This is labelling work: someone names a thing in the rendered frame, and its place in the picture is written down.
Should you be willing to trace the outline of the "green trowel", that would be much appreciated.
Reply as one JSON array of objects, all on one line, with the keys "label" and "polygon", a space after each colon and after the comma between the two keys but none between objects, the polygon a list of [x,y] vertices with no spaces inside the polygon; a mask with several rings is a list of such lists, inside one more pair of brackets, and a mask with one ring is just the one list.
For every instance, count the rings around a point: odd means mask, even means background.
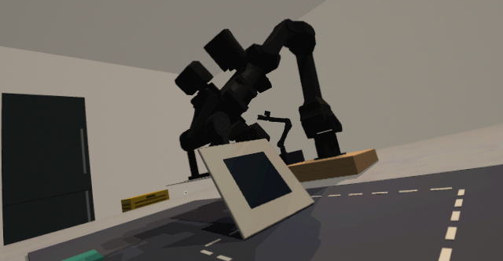
[{"label": "green trowel", "polygon": [[84,252],[82,254],[79,254],[77,256],[73,256],[71,258],[68,258],[66,260],[61,260],[61,261],[105,261],[103,255],[101,255],[99,252],[97,252],[95,249],[89,251],[89,252]]}]

